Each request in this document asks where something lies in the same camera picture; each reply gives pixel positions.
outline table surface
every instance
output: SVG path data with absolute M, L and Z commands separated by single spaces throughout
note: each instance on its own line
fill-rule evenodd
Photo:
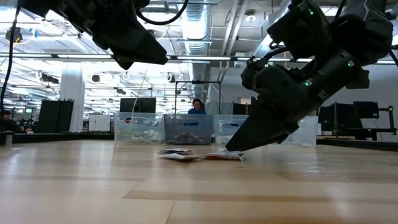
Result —
M 177 162 L 158 158 L 165 147 L 2 147 L 0 223 L 398 223 L 396 152 L 267 146 L 245 162 Z

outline small container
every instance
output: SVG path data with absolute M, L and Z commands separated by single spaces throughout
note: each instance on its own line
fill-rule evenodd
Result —
M 213 115 L 165 114 L 166 144 L 210 145 L 213 135 Z
M 248 117 L 249 115 L 215 115 L 213 126 L 216 144 L 226 145 Z
M 298 130 L 287 137 L 282 144 L 312 146 L 317 145 L 318 116 L 306 116 L 298 122 Z
M 14 135 L 14 133 L 12 131 L 6 131 L 6 138 L 4 140 L 4 145 L 6 147 L 11 147 L 12 146 L 12 137 Z
M 116 142 L 164 142 L 163 115 L 156 113 L 119 113 L 114 116 Z

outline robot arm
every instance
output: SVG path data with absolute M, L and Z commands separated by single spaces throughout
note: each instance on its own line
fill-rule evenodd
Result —
M 280 144 L 299 128 L 299 120 L 344 86 L 368 88 L 369 72 L 362 66 L 385 57 L 392 43 L 392 24 L 380 12 L 381 2 L 351 1 L 345 14 L 329 23 L 313 0 L 293 0 L 289 12 L 267 30 L 275 50 L 260 60 L 252 57 L 241 74 L 243 86 L 259 95 L 226 148 Z M 285 47 L 278 48 L 281 42 Z M 286 51 L 294 59 L 313 60 L 292 70 L 267 64 Z
M 18 0 L 20 7 L 45 17 L 49 10 L 93 36 L 100 48 L 111 49 L 123 69 L 134 62 L 165 64 L 166 50 L 137 21 L 136 10 L 149 0 Z

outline wall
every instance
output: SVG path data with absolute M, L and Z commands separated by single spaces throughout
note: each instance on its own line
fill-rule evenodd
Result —
M 364 67 L 369 70 L 370 87 L 367 90 L 340 90 L 324 102 L 329 106 L 334 102 L 352 103 L 354 101 L 376 101 L 379 108 L 394 106 L 394 124 L 398 127 L 398 68 L 395 65 L 371 65 Z M 375 120 L 379 128 L 389 128 L 388 112 L 380 112 L 380 118 Z M 371 119 L 363 119 L 364 128 L 376 128 Z M 381 134 L 383 141 L 398 141 L 398 136 L 389 133 Z

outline pillar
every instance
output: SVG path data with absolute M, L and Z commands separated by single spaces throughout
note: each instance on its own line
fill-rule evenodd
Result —
M 70 132 L 83 131 L 83 113 L 85 109 L 85 79 L 82 63 L 65 62 L 62 67 L 60 100 L 73 100 Z

